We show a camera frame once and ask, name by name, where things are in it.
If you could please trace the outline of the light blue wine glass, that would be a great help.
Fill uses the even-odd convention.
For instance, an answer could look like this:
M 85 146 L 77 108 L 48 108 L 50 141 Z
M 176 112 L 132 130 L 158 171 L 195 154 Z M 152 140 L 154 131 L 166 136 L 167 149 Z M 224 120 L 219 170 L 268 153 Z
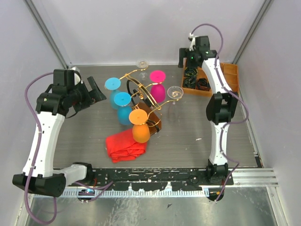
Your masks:
M 110 104 L 111 107 L 115 110 L 118 109 L 118 106 L 114 102 L 115 96 L 120 92 L 119 87 L 121 86 L 121 81 L 119 78 L 111 77 L 105 82 L 105 88 L 111 91 L 110 94 Z

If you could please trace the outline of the wooden compartment tray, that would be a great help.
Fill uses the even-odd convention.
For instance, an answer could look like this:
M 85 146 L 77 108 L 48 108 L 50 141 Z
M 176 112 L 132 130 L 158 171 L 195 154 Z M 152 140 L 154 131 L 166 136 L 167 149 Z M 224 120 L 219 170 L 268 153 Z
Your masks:
M 239 73 L 238 66 L 234 64 L 220 63 L 220 68 L 226 82 L 233 92 L 239 94 Z M 182 75 L 182 89 L 184 93 L 204 97 L 211 97 L 212 90 L 209 80 L 202 68 L 185 67 Z

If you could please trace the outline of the clear wine glass front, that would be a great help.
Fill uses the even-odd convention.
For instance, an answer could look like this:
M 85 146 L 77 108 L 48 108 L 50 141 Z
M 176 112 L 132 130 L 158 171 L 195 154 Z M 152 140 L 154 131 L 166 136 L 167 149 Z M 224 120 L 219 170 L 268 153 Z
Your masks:
M 170 122 L 175 122 L 179 116 L 177 101 L 179 101 L 182 98 L 183 89 L 179 86 L 171 86 L 167 90 L 167 95 L 169 96 L 169 98 L 171 100 L 168 111 L 167 111 L 168 120 Z

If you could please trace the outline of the red cloth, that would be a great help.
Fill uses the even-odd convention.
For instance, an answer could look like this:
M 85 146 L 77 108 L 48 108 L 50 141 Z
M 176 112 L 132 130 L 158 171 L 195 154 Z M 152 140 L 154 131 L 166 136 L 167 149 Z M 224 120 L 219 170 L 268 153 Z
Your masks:
M 108 136 L 105 140 L 108 156 L 113 163 L 132 161 L 146 153 L 147 143 L 136 142 L 132 129 Z

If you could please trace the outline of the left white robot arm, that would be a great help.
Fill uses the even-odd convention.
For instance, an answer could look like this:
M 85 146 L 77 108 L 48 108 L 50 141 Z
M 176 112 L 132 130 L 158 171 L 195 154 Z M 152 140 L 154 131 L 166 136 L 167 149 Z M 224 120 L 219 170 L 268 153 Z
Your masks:
M 55 69 L 52 83 L 39 95 L 36 107 L 29 106 L 36 121 L 36 129 L 28 160 L 22 173 L 15 174 L 13 185 L 26 195 L 50 197 L 62 195 L 66 186 L 79 182 L 90 186 L 95 174 L 90 163 L 75 162 L 59 170 L 53 167 L 54 154 L 62 124 L 70 108 L 75 113 L 106 99 L 92 76 L 88 90 L 80 73 L 72 69 Z

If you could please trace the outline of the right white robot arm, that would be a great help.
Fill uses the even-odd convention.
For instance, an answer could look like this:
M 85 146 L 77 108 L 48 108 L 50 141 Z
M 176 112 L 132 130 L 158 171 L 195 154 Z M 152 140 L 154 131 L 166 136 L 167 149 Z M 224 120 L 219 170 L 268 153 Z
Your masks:
M 189 48 L 179 49 L 178 67 L 202 68 L 212 91 L 206 107 L 206 117 L 212 129 L 206 179 L 209 184 L 215 186 L 228 175 L 228 160 L 225 157 L 227 135 L 238 100 L 230 93 L 232 89 L 222 73 L 217 51 L 210 49 L 209 37 L 190 34 L 189 40 L 191 41 Z

